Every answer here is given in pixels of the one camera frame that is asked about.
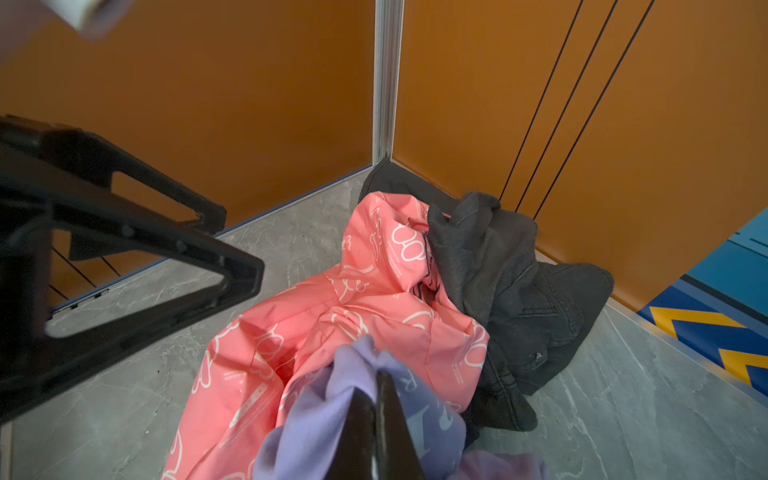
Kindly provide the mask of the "purple cloth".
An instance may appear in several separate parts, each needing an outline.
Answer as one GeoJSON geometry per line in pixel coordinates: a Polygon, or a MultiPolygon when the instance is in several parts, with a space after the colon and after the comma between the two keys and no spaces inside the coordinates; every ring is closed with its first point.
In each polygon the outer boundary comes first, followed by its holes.
{"type": "Polygon", "coordinates": [[[376,376],[390,374],[413,447],[429,479],[546,479],[532,454],[466,452],[463,419],[430,386],[365,335],[339,347],[330,366],[305,385],[283,426],[270,432],[253,466],[256,479],[320,479],[331,465],[355,391],[375,399],[376,376]]]}

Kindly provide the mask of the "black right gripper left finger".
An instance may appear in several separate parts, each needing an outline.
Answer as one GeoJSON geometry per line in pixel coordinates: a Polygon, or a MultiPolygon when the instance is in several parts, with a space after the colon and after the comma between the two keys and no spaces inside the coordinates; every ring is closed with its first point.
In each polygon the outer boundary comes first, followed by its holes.
{"type": "Polygon", "coordinates": [[[376,408],[363,391],[355,389],[325,480],[371,480],[376,455],[376,408]]]}

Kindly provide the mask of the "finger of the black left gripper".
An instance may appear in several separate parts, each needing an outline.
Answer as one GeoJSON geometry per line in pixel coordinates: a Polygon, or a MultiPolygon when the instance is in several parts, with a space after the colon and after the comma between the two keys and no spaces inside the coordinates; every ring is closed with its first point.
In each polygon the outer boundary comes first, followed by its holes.
{"type": "Polygon", "coordinates": [[[139,350],[257,295],[264,262],[11,147],[1,150],[1,419],[9,422],[139,350]],[[199,290],[55,336],[74,304],[136,250],[217,276],[199,290]]]}
{"type": "Polygon", "coordinates": [[[124,174],[193,210],[186,224],[206,234],[224,229],[227,211],[106,139],[79,128],[14,115],[1,117],[1,143],[52,164],[107,191],[124,174]]]}

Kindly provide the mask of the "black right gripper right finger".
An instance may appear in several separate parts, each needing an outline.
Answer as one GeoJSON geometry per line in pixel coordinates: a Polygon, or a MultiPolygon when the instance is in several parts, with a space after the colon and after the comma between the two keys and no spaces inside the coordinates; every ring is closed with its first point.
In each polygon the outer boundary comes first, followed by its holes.
{"type": "Polygon", "coordinates": [[[424,480],[392,376],[377,373],[375,446],[377,478],[424,480]]]}

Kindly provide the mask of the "pink printed cloth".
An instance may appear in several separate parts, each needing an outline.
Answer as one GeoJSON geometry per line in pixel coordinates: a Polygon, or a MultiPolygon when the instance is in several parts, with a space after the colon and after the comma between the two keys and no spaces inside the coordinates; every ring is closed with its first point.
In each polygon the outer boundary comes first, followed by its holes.
{"type": "Polygon", "coordinates": [[[476,390],[489,336],[450,300],[428,243],[432,208],[374,192],[355,208],[340,262],[261,302],[208,344],[163,470],[246,479],[267,435],[335,351],[363,336],[453,412],[476,390]]]}

